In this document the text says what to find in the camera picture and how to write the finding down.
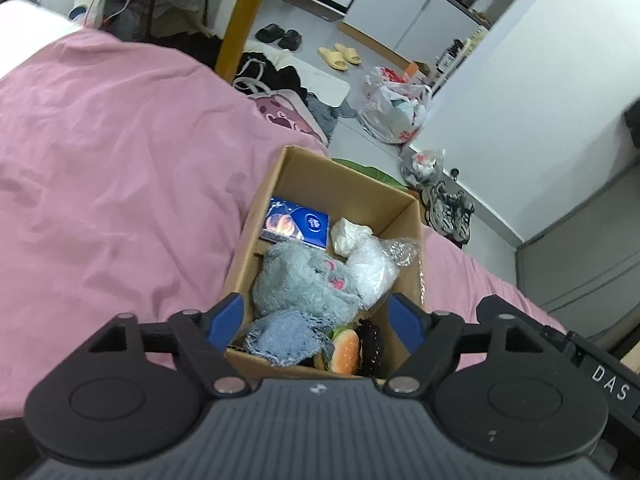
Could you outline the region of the blue denim cloth toy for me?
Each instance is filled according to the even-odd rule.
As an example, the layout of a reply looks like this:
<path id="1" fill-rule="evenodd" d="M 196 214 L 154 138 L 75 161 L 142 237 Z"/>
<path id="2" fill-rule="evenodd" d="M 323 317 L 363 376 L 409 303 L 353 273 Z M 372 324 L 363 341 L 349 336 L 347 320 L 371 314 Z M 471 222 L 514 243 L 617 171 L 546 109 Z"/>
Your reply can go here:
<path id="1" fill-rule="evenodd" d="M 323 318 L 296 310 L 283 310 L 258 318 L 244 337 L 243 348 L 272 366 L 297 365 L 317 354 L 334 350 Z"/>

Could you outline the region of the blue tissue pack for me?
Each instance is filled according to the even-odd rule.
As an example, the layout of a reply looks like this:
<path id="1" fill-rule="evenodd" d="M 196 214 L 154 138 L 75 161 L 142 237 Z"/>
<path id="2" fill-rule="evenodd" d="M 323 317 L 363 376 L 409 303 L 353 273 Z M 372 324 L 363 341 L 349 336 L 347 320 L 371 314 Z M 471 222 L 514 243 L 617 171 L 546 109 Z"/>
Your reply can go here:
<path id="1" fill-rule="evenodd" d="M 273 196 L 270 198 L 260 238 L 271 243 L 298 240 L 310 247 L 326 250 L 329 243 L 330 216 Z"/>

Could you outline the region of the grey sneaker left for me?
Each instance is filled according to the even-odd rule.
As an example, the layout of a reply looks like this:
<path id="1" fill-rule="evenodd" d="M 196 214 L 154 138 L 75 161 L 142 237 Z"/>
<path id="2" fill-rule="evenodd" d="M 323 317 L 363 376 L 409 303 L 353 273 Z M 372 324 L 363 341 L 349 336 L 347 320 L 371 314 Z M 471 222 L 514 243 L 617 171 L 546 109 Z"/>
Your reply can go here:
<path id="1" fill-rule="evenodd" d="M 428 225 L 444 237 L 453 237 L 454 210 L 451 207 L 449 194 L 444 181 L 427 185 L 421 193 L 421 200 L 425 208 L 425 219 Z"/>

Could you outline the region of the grey plush mouse slipper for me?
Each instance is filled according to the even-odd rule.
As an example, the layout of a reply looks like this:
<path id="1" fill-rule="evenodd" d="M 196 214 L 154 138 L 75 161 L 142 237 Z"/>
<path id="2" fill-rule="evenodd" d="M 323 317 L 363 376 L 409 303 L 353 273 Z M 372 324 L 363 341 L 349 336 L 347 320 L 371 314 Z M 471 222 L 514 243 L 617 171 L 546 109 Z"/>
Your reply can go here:
<path id="1" fill-rule="evenodd" d="M 361 298 L 345 263 L 299 242 L 272 245 L 252 288 L 257 316 L 299 311 L 330 327 L 351 323 Z"/>

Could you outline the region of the yellow slipper near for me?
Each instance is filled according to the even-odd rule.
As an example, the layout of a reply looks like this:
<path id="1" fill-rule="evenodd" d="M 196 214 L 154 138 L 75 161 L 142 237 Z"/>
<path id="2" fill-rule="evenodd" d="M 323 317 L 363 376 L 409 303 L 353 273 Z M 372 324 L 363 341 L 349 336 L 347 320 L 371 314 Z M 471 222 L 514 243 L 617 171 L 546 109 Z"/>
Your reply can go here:
<path id="1" fill-rule="evenodd" d="M 318 53 L 322 57 L 322 60 L 326 62 L 332 70 L 338 70 L 339 72 L 346 72 L 346 70 L 348 70 L 348 63 L 340 52 L 320 47 L 318 49 Z"/>

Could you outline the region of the white soft bundle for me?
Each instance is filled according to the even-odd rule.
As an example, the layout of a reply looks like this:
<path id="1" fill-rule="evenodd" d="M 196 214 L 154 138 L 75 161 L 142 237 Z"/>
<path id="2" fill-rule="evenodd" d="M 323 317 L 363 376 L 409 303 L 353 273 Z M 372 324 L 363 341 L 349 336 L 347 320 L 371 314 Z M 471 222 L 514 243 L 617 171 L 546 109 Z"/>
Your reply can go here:
<path id="1" fill-rule="evenodd" d="M 370 226 L 360 226 L 346 218 L 341 218 L 334 223 L 330 232 L 334 254 L 348 258 L 362 240 L 372 235 Z"/>

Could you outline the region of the black slipper right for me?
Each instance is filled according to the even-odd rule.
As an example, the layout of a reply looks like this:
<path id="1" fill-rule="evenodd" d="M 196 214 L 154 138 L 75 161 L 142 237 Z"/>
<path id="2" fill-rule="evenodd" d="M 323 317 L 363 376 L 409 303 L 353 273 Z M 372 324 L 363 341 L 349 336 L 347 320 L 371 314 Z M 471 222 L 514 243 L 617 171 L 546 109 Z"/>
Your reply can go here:
<path id="1" fill-rule="evenodd" d="M 287 30 L 278 41 L 278 47 L 283 50 L 295 52 L 302 45 L 303 37 L 295 29 Z"/>

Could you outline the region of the clear plastic bag packet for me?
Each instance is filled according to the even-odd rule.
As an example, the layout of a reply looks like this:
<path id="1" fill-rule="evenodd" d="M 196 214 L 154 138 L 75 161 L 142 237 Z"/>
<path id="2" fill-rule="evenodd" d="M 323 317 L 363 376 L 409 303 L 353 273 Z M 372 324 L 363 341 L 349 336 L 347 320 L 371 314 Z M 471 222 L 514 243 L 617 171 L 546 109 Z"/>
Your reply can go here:
<path id="1" fill-rule="evenodd" d="M 419 243 L 414 238 L 367 236 L 360 240 L 346 260 L 363 310 L 371 309 L 398 279 L 400 271 L 418 258 Z"/>

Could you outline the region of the yellow slipper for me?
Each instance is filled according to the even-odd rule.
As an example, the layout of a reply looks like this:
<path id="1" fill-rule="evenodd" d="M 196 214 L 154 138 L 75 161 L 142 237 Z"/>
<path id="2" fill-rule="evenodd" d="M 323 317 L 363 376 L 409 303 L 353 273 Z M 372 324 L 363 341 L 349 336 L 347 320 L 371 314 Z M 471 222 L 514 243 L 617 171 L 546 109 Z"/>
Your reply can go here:
<path id="1" fill-rule="evenodd" d="M 337 50 L 348 64 L 355 66 L 361 64 L 360 55 L 355 48 L 346 47 L 344 44 L 334 44 L 334 49 Z"/>
<path id="2" fill-rule="evenodd" d="M 320 47 L 318 49 L 318 53 L 322 57 L 322 60 L 326 62 L 332 70 L 338 70 L 339 72 L 346 72 L 346 70 L 348 70 L 348 63 L 340 52 Z"/>

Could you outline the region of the pink bed sheet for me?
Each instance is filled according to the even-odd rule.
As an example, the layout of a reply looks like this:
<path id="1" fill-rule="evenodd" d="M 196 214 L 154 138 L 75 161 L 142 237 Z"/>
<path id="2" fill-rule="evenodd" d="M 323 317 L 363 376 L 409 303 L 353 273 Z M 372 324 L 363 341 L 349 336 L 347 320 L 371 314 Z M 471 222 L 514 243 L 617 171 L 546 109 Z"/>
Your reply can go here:
<path id="1" fill-rule="evenodd" d="M 271 196 L 420 240 L 397 288 L 475 321 L 546 312 L 420 220 L 420 205 L 268 122 L 206 66 L 82 30 L 1 81 L 1 415 L 114 316 L 166 320 L 247 292 Z"/>

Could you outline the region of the small clear trash bag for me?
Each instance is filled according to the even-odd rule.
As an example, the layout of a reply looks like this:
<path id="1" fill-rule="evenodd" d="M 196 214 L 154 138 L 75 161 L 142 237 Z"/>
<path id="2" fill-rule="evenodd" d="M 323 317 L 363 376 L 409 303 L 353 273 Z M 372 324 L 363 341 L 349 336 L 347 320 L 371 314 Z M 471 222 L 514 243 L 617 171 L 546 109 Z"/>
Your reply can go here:
<path id="1" fill-rule="evenodd" d="M 416 190 L 436 184 L 444 173 L 445 154 L 446 151 L 440 148 L 415 151 L 408 146 L 400 154 L 400 175 L 410 188 Z"/>

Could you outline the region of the black cloth toy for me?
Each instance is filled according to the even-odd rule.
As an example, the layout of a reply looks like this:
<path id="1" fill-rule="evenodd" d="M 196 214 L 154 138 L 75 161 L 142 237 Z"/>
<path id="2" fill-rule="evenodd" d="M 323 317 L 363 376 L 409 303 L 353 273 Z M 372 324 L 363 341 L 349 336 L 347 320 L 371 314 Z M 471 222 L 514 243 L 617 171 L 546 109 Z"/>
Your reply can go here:
<path id="1" fill-rule="evenodd" d="M 358 374 L 363 377 L 376 377 L 380 372 L 385 341 L 381 329 L 367 318 L 358 321 L 356 334 L 360 342 Z"/>

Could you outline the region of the hamburger plush toy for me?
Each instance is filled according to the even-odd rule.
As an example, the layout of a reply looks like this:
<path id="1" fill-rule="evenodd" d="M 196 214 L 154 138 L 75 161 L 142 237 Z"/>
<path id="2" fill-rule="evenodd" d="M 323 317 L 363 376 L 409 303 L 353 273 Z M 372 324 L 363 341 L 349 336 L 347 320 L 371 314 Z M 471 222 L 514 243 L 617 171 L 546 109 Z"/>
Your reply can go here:
<path id="1" fill-rule="evenodd" d="M 360 361 L 360 338 L 348 327 L 334 330 L 331 336 L 333 350 L 329 356 L 324 353 L 314 357 L 314 366 L 339 375 L 355 375 Z"/>

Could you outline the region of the black slipper left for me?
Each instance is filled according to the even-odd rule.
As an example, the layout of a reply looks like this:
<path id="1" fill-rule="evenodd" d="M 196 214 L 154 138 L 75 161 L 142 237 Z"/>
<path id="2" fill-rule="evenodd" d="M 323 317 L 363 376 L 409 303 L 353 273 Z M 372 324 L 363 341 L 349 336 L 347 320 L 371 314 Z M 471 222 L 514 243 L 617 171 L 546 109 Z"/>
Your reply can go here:
<path id="1" fill-rule="evenodd" d="M 271 23 L 255 32 L 255 39 L 263 44 L 273 44 L 279 41 L 284 35 L 284 29 L 277 24 Z"/>

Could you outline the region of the pink bear cushion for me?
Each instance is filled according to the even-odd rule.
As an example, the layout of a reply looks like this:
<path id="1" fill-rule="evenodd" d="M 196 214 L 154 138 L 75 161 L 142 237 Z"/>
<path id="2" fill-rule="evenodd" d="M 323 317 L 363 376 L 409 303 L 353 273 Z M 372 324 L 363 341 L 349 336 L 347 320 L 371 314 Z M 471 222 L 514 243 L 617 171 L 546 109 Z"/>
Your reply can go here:
<path id="1" fill-rule="evenodd" d="M 259 113 L 268 122 L 314 136 L 326 148 L 329 139 L 299 95 L 288 89 L 253 94 Z"/>

